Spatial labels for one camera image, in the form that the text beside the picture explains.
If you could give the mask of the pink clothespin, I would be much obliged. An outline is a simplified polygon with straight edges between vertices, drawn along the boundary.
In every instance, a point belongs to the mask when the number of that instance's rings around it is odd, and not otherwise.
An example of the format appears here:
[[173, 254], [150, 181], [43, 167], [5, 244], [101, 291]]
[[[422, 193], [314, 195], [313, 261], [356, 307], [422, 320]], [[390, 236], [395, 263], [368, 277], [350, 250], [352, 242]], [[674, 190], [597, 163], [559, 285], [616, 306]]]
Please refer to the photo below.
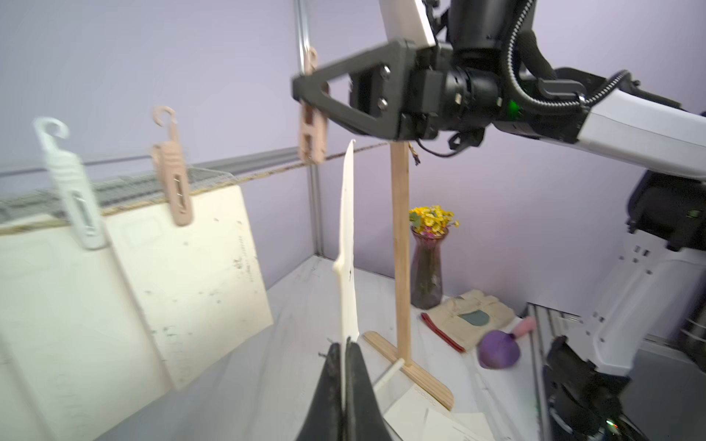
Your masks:
[[320, 165], [327, 158], [328, 119], [310, 105], [301, 105], [299, 156], [305, 165]]
[[158, 177], [174, 224], [187, 226], [193, 221], [189, 173], [179, 139], [176, 112], [168, 106], [153, 110], [154, 123], [167, 129], [168, 139], [152, 148], [154, 170]]

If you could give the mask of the white postcard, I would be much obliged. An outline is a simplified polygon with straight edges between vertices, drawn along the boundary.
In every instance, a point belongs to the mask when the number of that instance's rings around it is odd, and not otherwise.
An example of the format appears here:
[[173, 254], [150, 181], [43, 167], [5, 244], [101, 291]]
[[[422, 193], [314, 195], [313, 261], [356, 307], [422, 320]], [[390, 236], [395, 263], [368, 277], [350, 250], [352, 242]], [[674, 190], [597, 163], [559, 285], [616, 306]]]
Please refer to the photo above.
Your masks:
[[333, 270], [338, 278], [341, 318], [341, 408], [347, 407], [347, 347], [356, 343], [360, 336], [357, 296], [354, 278], [354, 150], [356, 140], [347, 146], [343, 162], [342, 188], [340, 195], [339, 250]]
[[494, 440], [483, 413], [454, 415], [418, 386], [384, 414], [401, 440]]
[[192, 199], [174, 224], [165, 205], [106, 219], [112, 249], [178, 389], [189, 385], [273, 316], [240, 187]]
[[94, 440], [172, 388], [113, 252], [69, 227], [2, 237], [1, 338], [56, 440]]

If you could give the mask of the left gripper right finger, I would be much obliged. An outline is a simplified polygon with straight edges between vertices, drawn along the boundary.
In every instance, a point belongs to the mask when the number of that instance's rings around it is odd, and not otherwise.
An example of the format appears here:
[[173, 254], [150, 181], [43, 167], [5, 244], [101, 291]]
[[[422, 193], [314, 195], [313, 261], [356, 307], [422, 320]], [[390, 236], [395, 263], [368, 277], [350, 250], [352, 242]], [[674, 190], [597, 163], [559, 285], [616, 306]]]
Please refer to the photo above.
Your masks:
[[347, 341], [344, 358], [344, 439], [390, 441], [360, 346]]

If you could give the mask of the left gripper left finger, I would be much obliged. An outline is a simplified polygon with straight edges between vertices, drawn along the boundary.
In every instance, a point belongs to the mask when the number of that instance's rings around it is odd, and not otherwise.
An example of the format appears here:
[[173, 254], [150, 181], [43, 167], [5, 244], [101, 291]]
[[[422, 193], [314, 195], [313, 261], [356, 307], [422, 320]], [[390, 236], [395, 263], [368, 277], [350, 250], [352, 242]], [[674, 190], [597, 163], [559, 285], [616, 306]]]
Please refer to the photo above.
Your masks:
[[341, 348], [332, 344], [297, 441], [343, 439]]

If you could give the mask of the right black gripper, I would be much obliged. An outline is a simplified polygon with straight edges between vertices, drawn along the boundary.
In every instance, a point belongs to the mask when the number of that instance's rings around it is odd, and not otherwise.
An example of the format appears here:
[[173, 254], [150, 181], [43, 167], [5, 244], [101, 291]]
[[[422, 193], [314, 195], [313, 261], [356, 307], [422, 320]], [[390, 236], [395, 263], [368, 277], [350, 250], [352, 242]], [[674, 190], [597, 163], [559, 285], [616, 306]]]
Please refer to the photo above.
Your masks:
[[500, 117], [497, 73], [462, 64], [449, 45], [395, 40], [292, 80], [292, 96], [349, 132], [394, 141], [458, 132], [473, 141]]

